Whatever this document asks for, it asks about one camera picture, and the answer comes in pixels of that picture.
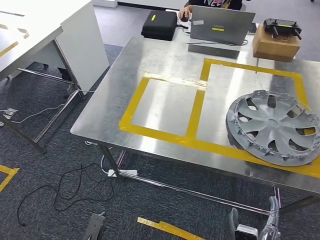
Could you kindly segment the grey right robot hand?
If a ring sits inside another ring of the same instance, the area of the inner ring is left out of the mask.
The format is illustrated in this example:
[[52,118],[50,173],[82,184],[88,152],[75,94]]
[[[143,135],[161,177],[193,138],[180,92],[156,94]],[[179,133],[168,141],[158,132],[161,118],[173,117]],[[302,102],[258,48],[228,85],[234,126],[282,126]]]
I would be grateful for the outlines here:
[[238,211],[233,207],[229,214],[229,226],[230,231],[230,239],[235,240],[235,231],[239,224]]

